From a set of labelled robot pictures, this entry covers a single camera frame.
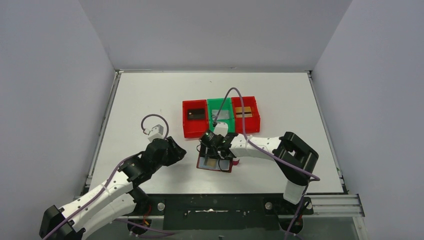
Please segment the red leather card holder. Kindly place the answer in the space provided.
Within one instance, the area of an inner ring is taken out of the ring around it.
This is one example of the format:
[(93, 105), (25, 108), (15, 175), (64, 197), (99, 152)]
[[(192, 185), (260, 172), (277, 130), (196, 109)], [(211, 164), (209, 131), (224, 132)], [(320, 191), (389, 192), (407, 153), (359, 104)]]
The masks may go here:
[(213, 158), (211, 154), (208, 154), (208, 149), (204, 147), (198, 148), (197, 151), (198, 158), (196, 168), (200, 170), (231, 173), (232, 168), (237, 166), (240, 162), (239, 158)]

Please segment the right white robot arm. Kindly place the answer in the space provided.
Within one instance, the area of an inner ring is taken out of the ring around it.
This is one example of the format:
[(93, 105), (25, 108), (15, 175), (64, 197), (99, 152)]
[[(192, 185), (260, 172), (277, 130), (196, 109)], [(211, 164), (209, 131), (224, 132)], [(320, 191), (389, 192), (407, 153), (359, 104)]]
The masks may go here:
[(276, 162), (287, 179), (281, 207), (289, 214), (301, 207), (309, 183), (320, 180), (313, 174), (319, 154), (293, 132), (278, 137), (256, 137), (235, 132), (223, 136), (208, 130), (199, 142), (206, 148), (207, 156), (218, 160), (250, 157)]

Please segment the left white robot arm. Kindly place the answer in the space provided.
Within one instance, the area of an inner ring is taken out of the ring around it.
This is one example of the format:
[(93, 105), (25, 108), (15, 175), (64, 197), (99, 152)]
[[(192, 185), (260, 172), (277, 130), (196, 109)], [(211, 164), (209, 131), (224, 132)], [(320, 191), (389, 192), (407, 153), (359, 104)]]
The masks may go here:
[(103, 183), (68, 204), (45, 210), (39, 236), (43, 240), (81, 240), (118, 217), (143, 213), (149, 197), (140, 184), (161, 167), (181, 161), (186, 153), (171, 136), (153, 139), (145, 150), (120, 161)]

